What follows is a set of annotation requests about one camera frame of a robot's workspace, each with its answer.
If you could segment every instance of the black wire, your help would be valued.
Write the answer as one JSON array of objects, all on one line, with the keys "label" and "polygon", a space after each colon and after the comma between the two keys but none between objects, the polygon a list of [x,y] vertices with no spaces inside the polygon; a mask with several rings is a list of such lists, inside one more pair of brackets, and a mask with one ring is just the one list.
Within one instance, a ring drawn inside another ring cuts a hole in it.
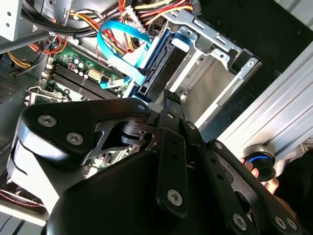
[{"label": "black wire", "polygon": [[0,233],[2,232],[4,226],[6,225],[6,223],[10,220],[10,218],[12,218],[12,216],[10,216],[6,221],[5,223],[2,225],[1,229],[0,229]]},{"label": "black wire", "polygon": [[23,227],[24,223],[26,221],[22,220],[19,225],[16,227],[16,229],[14,230],[14,232],[12,233],[12,235],[18,235],[19,231],[21,230],[21,228]]},{"label": "black wire", "polygon": [[66,35],[66,36],[74,36],[74,37],[95,37],[91,26],[84,28],[72,28],[72,27],[63,27],[61,25],[57,25],[53,22],[50,22],[47,18],[42,16],[33,6],[29,4],[27,0],[23,0],[22,2],[22,18],[25,20],[35,24],[37,27],[47,30],[49,32],[53,32],[56,34]]},{"label": "black wire", "polygon": [[[45,40],[43,50],[47,50],[51,46],[51,44],[55,42],[56,39],[57,39],[56,36],[51,36],[47,40]],[[34,62],[31,63],[31,65],[28,68],[21,68],[21,69],[14,70],[10,72],[10,75],[16,76],[16,77],[21,76],[31,71],[35,67],[37,67],[44,60],[44,58],[45,58],[45,55],[41,52],[41,54],[36,58]]]}]

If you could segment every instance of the blue-rimmed knob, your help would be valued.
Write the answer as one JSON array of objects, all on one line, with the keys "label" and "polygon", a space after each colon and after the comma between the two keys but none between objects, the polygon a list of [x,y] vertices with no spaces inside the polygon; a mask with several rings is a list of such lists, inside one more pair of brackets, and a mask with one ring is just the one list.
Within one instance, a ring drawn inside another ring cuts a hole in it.
[{"label": "blue-rimmed knob", "polygon": [[276,171],[273,168],[275,157],[262,145],[253,145],[244,150],[245,164],[253,163],[253,168],[259,170],[258,180],[266,182],[275,177]]}]

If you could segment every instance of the blue ring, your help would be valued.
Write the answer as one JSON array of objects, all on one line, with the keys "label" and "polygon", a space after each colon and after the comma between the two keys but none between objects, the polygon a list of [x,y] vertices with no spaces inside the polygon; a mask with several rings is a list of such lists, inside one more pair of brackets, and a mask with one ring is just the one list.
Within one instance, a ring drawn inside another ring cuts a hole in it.
[{"label": "blue ring", "polygon": [[251,163],[251,162],[253,162],[254,160],[256,160],[256,159],[269,159],[270,160],[270,158],[268,157],[268,156],[257,156],[257,157],[254,157],[254,158],[251,158],[249,161],[247,161],[247,163]]}]

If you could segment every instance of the finger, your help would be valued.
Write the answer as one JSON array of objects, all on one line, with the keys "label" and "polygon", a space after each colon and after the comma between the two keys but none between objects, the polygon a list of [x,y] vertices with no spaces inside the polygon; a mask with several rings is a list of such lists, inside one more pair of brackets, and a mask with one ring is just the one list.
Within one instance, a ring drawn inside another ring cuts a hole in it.
[{"label": "finger", "polygon": [[265,185],[265,187],[268,189],[268,191],[271,194],[275,193],[275,191],[278,188],[278,186],[279,186],[279,182],[278,182],[278,180],[276,178],[268,181],[267,184]]},{"label": "finger", "polygon": [[245,164],[245,167],[246,167],[249,171],[252,171],[252,169],[253,169],[253,163],[247,163],[247,164]]},{"label": "finger", "polygon": [[252,171],[251,171],[252,175],[255,177],[255,178],[258,178],[259,176],[259,170],[257,168],[254,168]]}]

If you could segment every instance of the screw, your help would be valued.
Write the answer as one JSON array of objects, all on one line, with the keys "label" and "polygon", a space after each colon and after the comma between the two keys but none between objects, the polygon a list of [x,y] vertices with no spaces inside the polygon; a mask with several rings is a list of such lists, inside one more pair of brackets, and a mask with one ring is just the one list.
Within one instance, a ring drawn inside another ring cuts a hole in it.
[{"label": "screw", "polygon": [[216,145],[219,149],[222,149],[222,148],[223,148],[223,146],[222,146],[220,143],[218,143],[218,142],[215,142],[215,145]]},{"label": "screw", "polygon": [[146,110],[146,107],[143,106],[142,104],[138,104],[137,107],[143,111]]},{"label": "screw", "polygon": [[285,222],[284,222],[281,218],[279,218],[278,216],[275,216],[275,220],[276,220],[276,223],[277,223],[280,227],[282,227],[283,229],[286,229],[286,228],[287,228]]},{"label": "screw", "polygon": [[233,214],[233,220],[241,230],[246,230],[246,222],[239,214]]},{"label": "screw", "polygon": [[294,229],[297,230],[298,227],[297,225],[294,223],[294,221],[292,221],[290,218],[287,218],[287,222],[289,223],[289,225]]},{"label": "screw", "polygon": [[167,192],[168,200],[175,206],[179,207],[182,205],[182,197],[179,192],[174,189],[170,189]]},{"label": "screw", "polygon": [[38,118],[38,122],[39,124],[41,124],[42,126],[46,126],[46,127],[52,127],[55,126],[57,124],[57,120],[50,115],[41,115]]},{"label": "screw", "polygon": [[170,118],[174,118],[174,115],[167,113],[167,116],[169,116]]},{"label": "screw", "polygon": [[191,129],[193,129],[193,130],[196,129],[196,127],[195,127],[194,124],[192,124],[192,123],[188,123],[188,126],[189,126]]},{"label": "screw", "polygon": [[254,61],[253,60],[250,60],[249,62],[248,62],[248,67],[252,67],[254,65]]},{"label": "screw", "polygon": [[67,141],[73,145],[80,145],[84,142],[84,138],[81,134],[70,132],[67,135]]}]

